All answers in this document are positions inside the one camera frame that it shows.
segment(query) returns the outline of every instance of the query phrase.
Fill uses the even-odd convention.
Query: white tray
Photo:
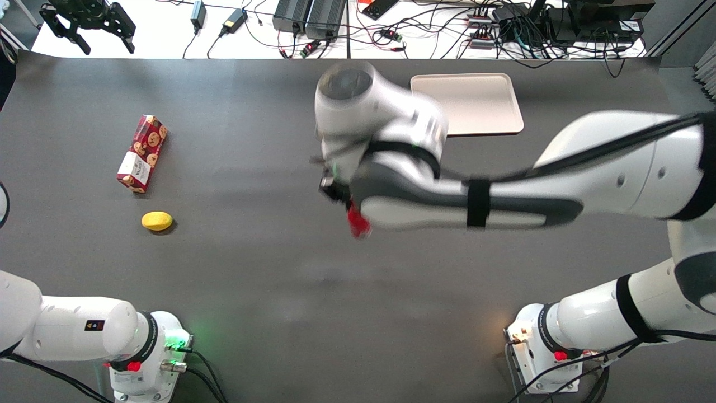
[[[450,123],[448,136],[517,134],[525,128],[507,74],[416,75],[410,88],[439,102]]]

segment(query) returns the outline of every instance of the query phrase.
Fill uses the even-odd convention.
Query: black box
[[[346,0],[314,0],[306,23],[306,36],[331,39],[338,36]]]
[[[306,32],[311,0],[279,0],[273,23],[274,29],[283,32]]]
[[[545,37],[551,38],[555,44],[561,45],[571,45],[577,41],[569,9],[550,7],[545,11],[545,16]]]
[[[578,24],[642,19],[653,6],[654,0],[569,0]]]

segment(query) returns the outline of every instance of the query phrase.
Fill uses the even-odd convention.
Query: red light
[[[567,353],[565,351],[555,351],[554,359],[557,361],[564,361],[567,359]]]
[[[140,368],[142,368],[142,363],[137,361],[132,361],[127,364],[127,371],[129,372],[137,372]]]

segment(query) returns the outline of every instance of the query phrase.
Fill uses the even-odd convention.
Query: lemon
[[[162,231],[172,224],[172,216],[165,212],[150,212],[142,217],[142,226],[152,231]]]

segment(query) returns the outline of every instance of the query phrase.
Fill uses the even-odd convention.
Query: dark gray table
[[[502,328],[519,308],[669,256],[664,223],[608,215],[534,232],[374,231],[353,240],[308,162],[319,152],[314,88],[331,63],[23,54],[0,114],[0,179],[12,201],[0,267],[47,295],[170,310],[232,402],[479,403],[512,395]],[[511,76],[525,130],[450,139],[444,166],[465,173],[530,165],[593,110],[670,109],[654,60],[628,61],[617,80],[598,62],[375,65],[404,86],[425,73]],[[115,173],[142,113],[172,134],[150,192],[134,196]],[[175,231],[147,233],[140,218],[152,210],[171,213]],[[685,341],[635,351],[614,366],[606,402],[709,400],[713,348]],[[95,384],[91,364],[54,366]],[[3,403],[88,401],[16,364],[0,363],[0,379]],[[183,377],[175,402],[210,400]]]

